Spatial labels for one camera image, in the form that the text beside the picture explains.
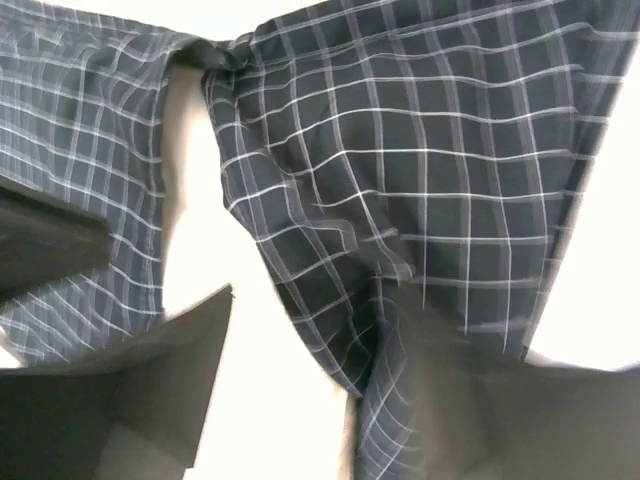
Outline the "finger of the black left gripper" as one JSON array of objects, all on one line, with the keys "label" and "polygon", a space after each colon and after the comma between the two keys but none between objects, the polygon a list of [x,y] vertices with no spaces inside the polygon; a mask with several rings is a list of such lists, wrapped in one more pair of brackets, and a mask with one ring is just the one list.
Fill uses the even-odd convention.
[{"label": "finger of the black left gripper", "polygon": [[110,261],[106,221],[27,187],[1,189],[1,301]]}]

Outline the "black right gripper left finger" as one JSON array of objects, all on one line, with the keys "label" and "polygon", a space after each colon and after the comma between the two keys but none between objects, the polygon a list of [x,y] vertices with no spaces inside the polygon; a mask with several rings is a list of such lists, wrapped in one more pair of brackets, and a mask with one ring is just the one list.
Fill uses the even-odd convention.
[{"label": "black right gripper left finger", "polygon": [[2,478],[183,478],[195,463],[232,302],[225,286],[79,362],[2,370]]}]

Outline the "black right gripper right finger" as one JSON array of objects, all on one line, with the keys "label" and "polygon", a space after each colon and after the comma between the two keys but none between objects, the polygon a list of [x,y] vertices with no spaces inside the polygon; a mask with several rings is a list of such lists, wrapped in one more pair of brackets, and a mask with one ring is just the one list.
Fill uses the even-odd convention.
[{"label": "black right gripper right finger", "polygon": [[635,479],[639,371],[538,367],[473,345],[414,294],[380,302],[368,479]]}]

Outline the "cream pillow with bear print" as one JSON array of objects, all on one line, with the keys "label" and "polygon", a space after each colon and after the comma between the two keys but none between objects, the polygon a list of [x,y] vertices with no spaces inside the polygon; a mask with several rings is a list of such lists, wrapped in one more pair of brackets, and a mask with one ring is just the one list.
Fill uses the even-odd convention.
[{"label": "cream pillow with bear print", "polygon": [[224,208],[219,149],[197,70],[164,110],[163,307],[170,319],[224,286],[233,303],[189,479],[349,479],[355,404],[296,333],[251,236]]}]

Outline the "dark checked pillowcase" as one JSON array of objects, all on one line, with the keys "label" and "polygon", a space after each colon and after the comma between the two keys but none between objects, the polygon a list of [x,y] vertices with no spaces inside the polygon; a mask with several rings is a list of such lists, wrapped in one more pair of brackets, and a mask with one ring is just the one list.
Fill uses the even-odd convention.
[{"label": "dark checked pillowcase", "polygon": [[11,345],[67,365],[159,320],[161,116],[185,59],[225,207],[358,399],[356,477],[424,476],[400,294],[523,356],[638,30],[635,1],[327,1],[212,42],[3,2],[1,171],[115,240],[105,273],[9,303]]}]

